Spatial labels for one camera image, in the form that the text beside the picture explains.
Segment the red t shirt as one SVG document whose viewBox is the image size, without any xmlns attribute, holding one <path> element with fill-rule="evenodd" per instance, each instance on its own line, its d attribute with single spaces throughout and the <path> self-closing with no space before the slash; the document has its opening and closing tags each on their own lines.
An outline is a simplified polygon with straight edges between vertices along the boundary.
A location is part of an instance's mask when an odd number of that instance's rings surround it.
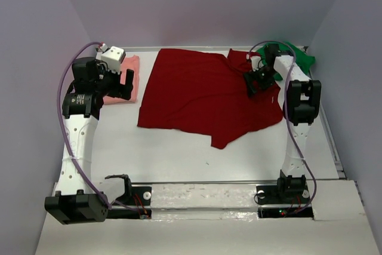
<svg viewBox="0 0 382 255">
<path fill-rule="evenodd" d="M 249 132 L 283 119 L 274 84 L 252 97 L 244 73 L 252 66 L 244 51 L 226 56 L 182 49 L 161 49 L 141 101 L 138 127 L 176 129 L 211 137 L 224 149 Z"/>
</svg>

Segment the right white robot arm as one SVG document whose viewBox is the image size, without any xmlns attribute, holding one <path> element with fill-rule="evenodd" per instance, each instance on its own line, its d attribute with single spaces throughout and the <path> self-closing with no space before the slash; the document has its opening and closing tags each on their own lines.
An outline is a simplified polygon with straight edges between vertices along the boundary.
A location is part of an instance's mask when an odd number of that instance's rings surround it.
<svg viewBox="0 0 382 255">
<path fill-rule="evenodd" d="M 311 173 L 304 157 L 307 136 L 318 117 L 321 82 L 312 80 L 297 65 L 293 48 L 283 42 L 263 41 L 264 65 L 244 73 L 247 95 L 252 97 L 275 84 L 274 75 L 285 81 L 283 115 L 288 130 L 285 159 L 276 184 L 257 186 L 254 201 L 258 205 L 282 205 L 300 202 L 307 207 L 309 195 L 306 176 Z"/>
</svg>

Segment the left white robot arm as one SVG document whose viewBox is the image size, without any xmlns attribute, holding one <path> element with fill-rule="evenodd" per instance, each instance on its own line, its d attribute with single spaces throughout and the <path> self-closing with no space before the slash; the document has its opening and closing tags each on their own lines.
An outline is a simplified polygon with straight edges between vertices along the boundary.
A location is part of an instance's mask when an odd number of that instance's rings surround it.
<svg viewBox="0 0 382 255">
<path fill-rule="evenodd" d="M 103 222 L 110 200 L 91 182 L 93 140 L 106 96 L 128 100 L 133 70 L 121 82 L 124 56 L 82 57 L 69 65 L 73 81 L 58 101 L 58 118 L 64 136 L 60 177 L 45 210 L 62 225 Z"/>
</svg>

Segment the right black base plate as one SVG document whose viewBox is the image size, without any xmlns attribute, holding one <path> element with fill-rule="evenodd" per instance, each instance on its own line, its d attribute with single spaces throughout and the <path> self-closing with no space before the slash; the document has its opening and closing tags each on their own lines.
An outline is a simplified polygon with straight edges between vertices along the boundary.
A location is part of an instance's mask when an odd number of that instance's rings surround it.
<svg viewBox="0 0 382 255">
<path fill-rule="evenodd" d="M 258 206 L 259 219 L 314 218 L 307 186 L 302 191 L 290 195 L 279 195 L 276 185 L 258 185 L 254 202 Z"/>
</svg>

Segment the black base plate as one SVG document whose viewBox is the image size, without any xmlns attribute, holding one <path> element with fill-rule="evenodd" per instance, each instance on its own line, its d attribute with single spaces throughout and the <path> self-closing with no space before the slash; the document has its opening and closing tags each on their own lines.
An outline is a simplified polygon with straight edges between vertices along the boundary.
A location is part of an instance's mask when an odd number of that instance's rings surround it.
<svg viewBox="0 0 382 255">
<path fill-rule="evenodd" d="M 131 195 L 124 194 L 112 203 L 106 219 L 151 219 L 152 187 L 133 185 Z"/>
<path fill-rule="evenodd" d="M 314 218 L 307 186 L 302 191 L 290 195 L 279 195 L 276 185 L 258 185 L 254 202 L 258 206 L 259 219 Z"/>
</svg>

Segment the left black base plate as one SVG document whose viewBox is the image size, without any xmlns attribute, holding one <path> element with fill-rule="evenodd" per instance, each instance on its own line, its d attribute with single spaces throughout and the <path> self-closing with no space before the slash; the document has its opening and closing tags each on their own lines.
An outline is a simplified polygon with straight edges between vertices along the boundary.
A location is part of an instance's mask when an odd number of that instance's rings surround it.
<svg viewBox="0 0 382 255">
<path fill-rule="evenodd" d="M 152 187 L 133 185 L 131 195 L 124 194 L 112 203 L 106 219 L 151 219 Z"/>
</svg>

